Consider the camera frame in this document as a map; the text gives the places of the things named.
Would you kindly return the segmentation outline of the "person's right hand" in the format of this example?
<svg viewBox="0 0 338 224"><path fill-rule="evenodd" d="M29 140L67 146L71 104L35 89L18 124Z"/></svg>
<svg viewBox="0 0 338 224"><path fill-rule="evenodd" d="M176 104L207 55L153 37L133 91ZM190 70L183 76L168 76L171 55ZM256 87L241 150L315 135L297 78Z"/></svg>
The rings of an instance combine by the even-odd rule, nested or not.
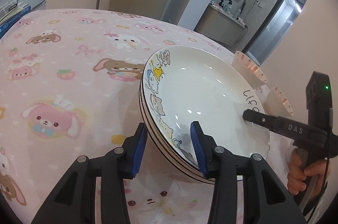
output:
<svg viewBox="0 0 338 224"><path fill-rule="evenodd" d="M325 159L318 160L307 166L304 170L301 169L302 163L303 160L297 150L294 149L291 152L290 162L288 164L287 189L291 194L297 195L306 190L305 180L307 177L318 175L319 179L311 196L311 198L315 198L319 195L321 186L323 185L327 161Z"/></svg>

